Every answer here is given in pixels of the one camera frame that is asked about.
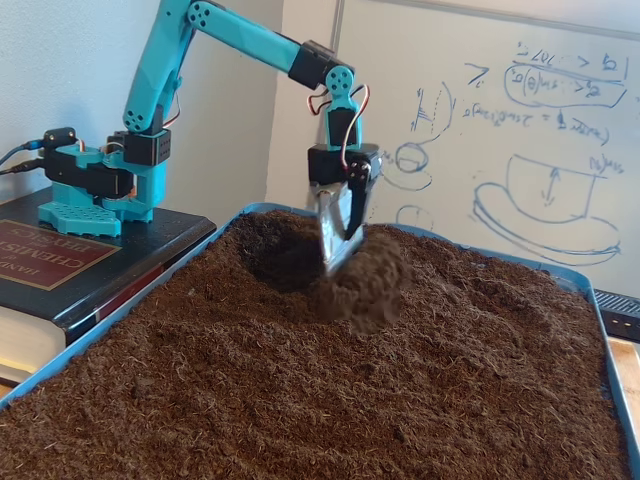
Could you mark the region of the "black teal gripper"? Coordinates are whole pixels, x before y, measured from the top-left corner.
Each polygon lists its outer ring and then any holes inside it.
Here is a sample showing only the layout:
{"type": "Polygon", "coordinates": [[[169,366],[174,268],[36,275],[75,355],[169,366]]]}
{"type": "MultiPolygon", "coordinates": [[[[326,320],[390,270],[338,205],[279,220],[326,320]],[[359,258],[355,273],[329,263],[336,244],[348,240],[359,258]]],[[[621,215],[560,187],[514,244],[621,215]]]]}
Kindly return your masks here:
{"type": "Polygon", "coordinates": [[[333,275],[364,240],[361,224],[370,183],[380,173],[381,154],[371,143],[344,153],[316,144],[308,149],[307,161],[310,183],[322,185],[315,193],[320,245],[324,272],[333,275]]]}

